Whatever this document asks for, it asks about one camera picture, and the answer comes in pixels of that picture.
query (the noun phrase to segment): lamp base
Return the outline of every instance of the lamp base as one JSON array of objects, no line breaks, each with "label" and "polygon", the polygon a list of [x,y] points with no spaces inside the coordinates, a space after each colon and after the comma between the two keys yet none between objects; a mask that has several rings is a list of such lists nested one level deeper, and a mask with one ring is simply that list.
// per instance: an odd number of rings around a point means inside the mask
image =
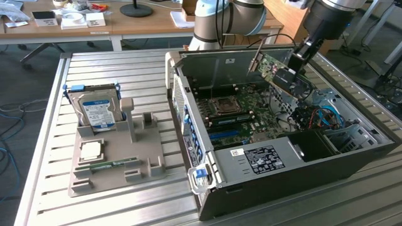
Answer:
[{"label": "lamp base", "polygon": [[133,4],[128,4],[120,7],[120,13],[129,17],[144,17],[152,14],[153,10],[150,7],[138,5],[133,8]]}]

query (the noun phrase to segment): aluminum table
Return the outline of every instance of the aluminum table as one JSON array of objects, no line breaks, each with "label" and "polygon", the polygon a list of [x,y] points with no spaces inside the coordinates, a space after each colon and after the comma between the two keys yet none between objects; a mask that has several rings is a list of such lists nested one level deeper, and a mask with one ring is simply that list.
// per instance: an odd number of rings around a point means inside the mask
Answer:
[{"label": "aluminum table", "polygon": [[[169,50],[63,54],[25,183],[15,226],[21,225],[393,225],[402,221],[402,148],[369,163],[349,178],[238,211],[197,221],[194,199],[169,113],[164,55]],[[389,129],[402,136],[400,121],[320,56],[313,60]],[[327,84],[311,77],[319,88]],[[62,97],[62,84],[118,81],[121,97],[132,97],[133,117],[152,111],[168,176],[157,181],[70,198],[66,195],[77,118]]]}]

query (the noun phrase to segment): wooden desk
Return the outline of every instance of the wooden desk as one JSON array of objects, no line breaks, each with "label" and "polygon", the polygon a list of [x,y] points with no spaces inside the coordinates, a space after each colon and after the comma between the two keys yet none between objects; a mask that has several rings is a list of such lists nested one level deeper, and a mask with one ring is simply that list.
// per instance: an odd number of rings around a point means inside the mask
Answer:
[{"label": "wooden desk", "polygon": [[[14,28],[7,28],[0,23],[0,44],[110,40],[113,51],[121,51],[120,40],[122,39],[192,36],[192,28],[176,28],[169,17],[172,9],[148,5],[153,9],[153,14],[142,18],[130,18],[118,11],[128,2],[104,2],[102,4],[109,6],[108,11],[112,12],[112,14],[105,15],[106,26],[61,30],[59,26],[37,27],[34,21],[29,21],[27,25]],[[157,4],[170,8],[180,7],[180,4],[172,2],[158,2]],[[23,2],[22,12],[31,17],[30,12],[54,8],[50,0],[37,0],[37,2]],[[9,22],[5,17],[1,20],[3,23]],[[258,33],[277,33],[281,27],[281,23],[268,13]]]}]

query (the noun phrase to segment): blue hard drive label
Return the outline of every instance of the blue hard drive label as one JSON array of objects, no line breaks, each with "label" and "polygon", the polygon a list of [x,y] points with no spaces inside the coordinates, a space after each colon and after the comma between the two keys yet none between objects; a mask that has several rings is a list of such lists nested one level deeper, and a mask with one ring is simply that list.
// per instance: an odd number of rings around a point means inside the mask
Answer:
[{"label": "blue hard drive label", "polygon": [[252,150],[244,151],[245,158],[254,174],[265,173],[272,170],[284,168],[279,155],[269,145]]},{"label": "blue hard drive label", "polygon": [[108,110],[110,103],[108,100],[96,100],[82,102],[84,111],[93,128],[97,131],[108,130],[116,123],[113,113]]}]

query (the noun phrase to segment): hard drive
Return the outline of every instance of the hard drive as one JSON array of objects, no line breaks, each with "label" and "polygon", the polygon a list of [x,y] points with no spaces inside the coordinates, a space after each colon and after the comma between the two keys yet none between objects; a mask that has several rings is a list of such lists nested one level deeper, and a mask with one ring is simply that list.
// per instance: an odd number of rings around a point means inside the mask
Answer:
[{"label": "hard drive", "polygon": [[80,126],[90,126],[93,132],[114,129],[116,121],[122,120],[118,85],[74,85],[63,89]]}]

